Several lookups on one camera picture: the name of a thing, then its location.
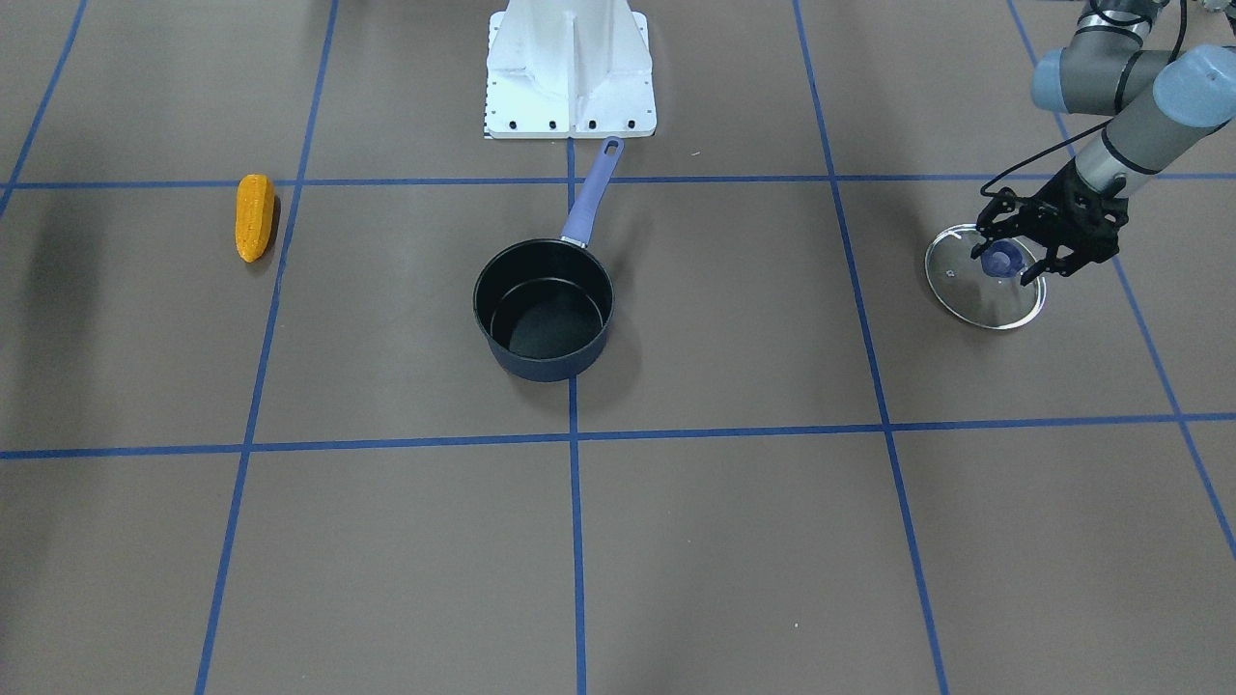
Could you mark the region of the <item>glass pot lid blue knob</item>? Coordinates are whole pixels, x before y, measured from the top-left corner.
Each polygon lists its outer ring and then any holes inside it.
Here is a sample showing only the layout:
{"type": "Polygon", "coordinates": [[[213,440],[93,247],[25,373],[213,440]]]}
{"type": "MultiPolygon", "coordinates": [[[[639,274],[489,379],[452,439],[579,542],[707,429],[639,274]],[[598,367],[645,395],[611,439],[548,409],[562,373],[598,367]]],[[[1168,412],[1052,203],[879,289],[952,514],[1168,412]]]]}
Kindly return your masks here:
{"type": "MultiPolygon", "coordinates": [[[[1023,267],[980,267],[971,256],[979,241],[971,225],[952,226],[933,237],[925,252],[925,276],[932,294],[953,317],[976,328],[1014,330],[1036,320],[1044,305],[1046,281],[1023,287],[1023,267]]],[[[1037,257],[1023,242],[1020,245],[1025,263],[1035,263],[1037,257]]]]}

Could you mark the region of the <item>dark blue saucepan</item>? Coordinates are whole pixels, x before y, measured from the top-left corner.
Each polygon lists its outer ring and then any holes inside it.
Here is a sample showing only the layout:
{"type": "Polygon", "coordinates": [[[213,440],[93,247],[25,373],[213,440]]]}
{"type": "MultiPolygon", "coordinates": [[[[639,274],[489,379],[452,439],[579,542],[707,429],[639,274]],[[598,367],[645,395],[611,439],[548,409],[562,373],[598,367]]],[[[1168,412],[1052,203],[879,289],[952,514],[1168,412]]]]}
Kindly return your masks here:
{"type": "Polygon", "coordinates": [[[604,351],[616,293],[590,242],[623,152],[623,139],[602,141],[557,237],[513,242],[478,273],[475,322],[506,373],[539,383],[569,381],[604,351]]]}

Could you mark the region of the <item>yellow corn cob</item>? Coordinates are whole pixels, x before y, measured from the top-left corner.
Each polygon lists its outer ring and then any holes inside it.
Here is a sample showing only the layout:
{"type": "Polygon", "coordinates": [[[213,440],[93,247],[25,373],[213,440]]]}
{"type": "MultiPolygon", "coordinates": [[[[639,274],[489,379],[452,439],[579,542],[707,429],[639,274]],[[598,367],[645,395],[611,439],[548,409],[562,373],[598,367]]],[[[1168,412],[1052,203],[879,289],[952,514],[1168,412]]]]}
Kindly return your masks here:
{"type": "Polygon", "coordinates": [[[274,230],[274,184],[269,177],[251,173],[239,181],[234,241],[243,263],[255,263],[269,247],[274,230]]]}

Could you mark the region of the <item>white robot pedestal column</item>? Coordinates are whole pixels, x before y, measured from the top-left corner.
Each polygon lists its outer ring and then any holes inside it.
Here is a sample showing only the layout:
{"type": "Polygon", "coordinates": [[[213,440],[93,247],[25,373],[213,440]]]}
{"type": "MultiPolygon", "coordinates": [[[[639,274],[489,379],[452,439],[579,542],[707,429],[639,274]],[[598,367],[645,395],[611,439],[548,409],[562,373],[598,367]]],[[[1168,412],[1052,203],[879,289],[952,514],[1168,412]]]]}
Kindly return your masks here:
{"type": "Polygon", "coordinates": [[[649,22],[630,2],[509,1],[487,40],[486,137],[658,132],[649,22]]]}

